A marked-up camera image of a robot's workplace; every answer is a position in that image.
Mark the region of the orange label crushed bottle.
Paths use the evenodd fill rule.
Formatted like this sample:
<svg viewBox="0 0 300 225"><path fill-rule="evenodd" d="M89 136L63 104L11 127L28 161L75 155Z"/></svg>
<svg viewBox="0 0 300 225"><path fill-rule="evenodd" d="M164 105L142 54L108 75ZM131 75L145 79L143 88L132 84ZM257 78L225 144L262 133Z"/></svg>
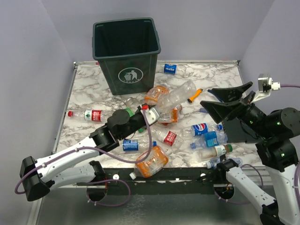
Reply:
<svg viewBox="0 0 300 225"><path fill-rule="evenodd" d="M178 122L181 110L182 110L182 105L179 104L171 111L162 114L158 119L158 122L163 124Z"/></svg>

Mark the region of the large clear plastic bottle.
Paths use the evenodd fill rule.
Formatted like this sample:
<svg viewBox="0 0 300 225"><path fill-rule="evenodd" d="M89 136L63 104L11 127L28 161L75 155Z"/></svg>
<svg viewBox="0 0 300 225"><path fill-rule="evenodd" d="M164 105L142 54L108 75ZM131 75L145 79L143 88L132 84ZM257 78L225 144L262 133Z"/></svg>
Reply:
<svg viewBox="0 0 300 225"><path fill-rule="evenodd" d="M155 109L159 114L167 113L177 105L185 102L188 98L192 97L196 93L196 91L197 88L194 82L188 80L170 93L160 96L155 105Z"/></svg>

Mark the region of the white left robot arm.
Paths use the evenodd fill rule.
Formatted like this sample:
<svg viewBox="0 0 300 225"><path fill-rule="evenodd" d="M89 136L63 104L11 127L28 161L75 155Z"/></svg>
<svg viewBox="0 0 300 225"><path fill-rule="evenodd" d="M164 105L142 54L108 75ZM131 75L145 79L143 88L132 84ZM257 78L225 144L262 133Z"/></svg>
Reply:
<svg viewBox="0 0 300 225"><path fill-rule="evenodd" d="M40 159L24 158L15 193L24 194L27 201L32 202L46 196L52 189L68 184L100 184L105 180L100 163L90 162L83 167L75 165L102 154L117 159L110 151L119 146L119 141L141 128L149 129L158 118L158 111L146 104L139 106L132 116L125 109L116 110L103 126L74 146Z"/></svg>

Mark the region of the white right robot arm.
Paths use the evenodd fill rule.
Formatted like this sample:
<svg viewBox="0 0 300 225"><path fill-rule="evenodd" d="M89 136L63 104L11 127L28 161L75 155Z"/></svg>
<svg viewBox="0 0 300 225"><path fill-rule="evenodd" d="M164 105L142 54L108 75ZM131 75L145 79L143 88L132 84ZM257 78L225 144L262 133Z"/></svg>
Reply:
<svg viewBox="0 0 300 225"><path fill-rule="evenodd" d="M279 83L264 83L258 91L243 93L251 82L235 88L213 89L217 101L202 101L211 118L220 123L239 119L251 128L261 141L257 153L271 178L275 197L257 186L233 160L218 163L215 172L220 183L233 184L256 208L264 225L297 225L300 222L300 162L291 138L300 134L300 112L294 108L263 113L255 102L279 90Z"/></svg>

